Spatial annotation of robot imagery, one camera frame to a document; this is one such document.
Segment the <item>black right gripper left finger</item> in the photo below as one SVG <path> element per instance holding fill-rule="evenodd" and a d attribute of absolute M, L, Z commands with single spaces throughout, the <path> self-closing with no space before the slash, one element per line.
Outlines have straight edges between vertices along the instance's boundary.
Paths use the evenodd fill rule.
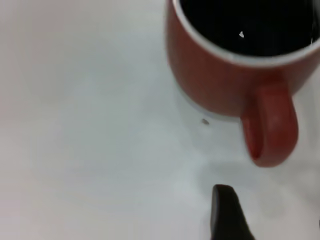
<path fill-rule="evenodd" d="M 210 233 L 212 240 L 254 240 L 237 193 L 229 185 L 212 189 Z"/>

